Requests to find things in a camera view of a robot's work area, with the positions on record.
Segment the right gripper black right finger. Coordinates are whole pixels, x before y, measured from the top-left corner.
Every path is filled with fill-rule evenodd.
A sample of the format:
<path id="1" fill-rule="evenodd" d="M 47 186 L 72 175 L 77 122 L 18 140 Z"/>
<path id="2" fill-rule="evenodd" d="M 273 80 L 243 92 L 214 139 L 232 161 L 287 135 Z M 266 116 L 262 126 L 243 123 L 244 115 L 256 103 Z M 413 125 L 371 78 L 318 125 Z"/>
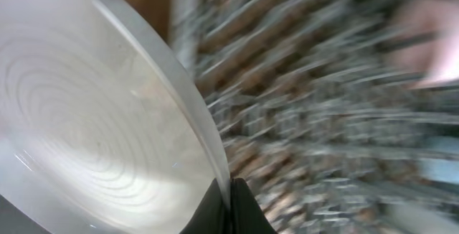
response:
<path id="1" fill-rule="evenodd" d="M 277 234 L 242 178 L 231 180 L 230 215 L 234 234 Z"/>

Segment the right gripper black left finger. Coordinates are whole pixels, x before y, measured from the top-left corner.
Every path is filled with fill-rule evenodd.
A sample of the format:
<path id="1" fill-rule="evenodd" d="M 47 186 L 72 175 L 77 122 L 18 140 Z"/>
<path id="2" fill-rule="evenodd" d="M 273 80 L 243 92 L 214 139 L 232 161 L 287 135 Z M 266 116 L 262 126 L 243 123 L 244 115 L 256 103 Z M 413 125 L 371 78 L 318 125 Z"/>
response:
<path id="1" fill-rule="evenodd" d="M 227 208 L 222 193 L 214 179 L 207 189 L 191 220 L 180 234 L 225 234 L 227 233 Z"/>

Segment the grey plate with food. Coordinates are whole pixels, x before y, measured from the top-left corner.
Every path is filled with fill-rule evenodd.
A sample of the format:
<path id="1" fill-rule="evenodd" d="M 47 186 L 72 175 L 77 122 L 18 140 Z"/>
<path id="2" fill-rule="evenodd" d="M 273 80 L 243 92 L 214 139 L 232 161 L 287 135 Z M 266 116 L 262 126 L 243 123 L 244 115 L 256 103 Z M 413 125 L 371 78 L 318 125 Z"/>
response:
<path id="1" fill-rule="evenodd" d="M 1 0 L 1 195 L 51 233 L 178 233 L 230 174 L 182 64 L 125 0 Z"/>

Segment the light blue cup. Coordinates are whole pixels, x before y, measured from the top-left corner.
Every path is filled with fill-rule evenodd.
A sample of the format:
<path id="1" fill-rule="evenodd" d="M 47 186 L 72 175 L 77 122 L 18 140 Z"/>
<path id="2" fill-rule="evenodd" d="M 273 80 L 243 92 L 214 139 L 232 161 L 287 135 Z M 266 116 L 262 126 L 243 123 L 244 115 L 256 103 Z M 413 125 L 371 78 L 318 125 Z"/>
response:
<path id="1" fill-rule="evenodd" d="M 429 151 L 442 151 L 458 155 L 458 138 L 436 136 L 427 140 Z M 432 181 L 458 185 L 458 161 L 423 159 L 420 163 L 421 175 Z"/>

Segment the pink bowl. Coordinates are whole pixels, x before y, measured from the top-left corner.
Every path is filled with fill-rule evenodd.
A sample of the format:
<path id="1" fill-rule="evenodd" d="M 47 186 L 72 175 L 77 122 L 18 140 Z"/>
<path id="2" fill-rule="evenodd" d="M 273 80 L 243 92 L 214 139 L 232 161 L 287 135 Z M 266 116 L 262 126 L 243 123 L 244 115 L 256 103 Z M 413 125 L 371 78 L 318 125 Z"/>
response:
<path id="1" fill-rule="evenodd" d="M 395 12 L 384 61 L 405 72 L 422 74 L 416 88 L 458 80 L 458 0 L 409 0 Z"/>

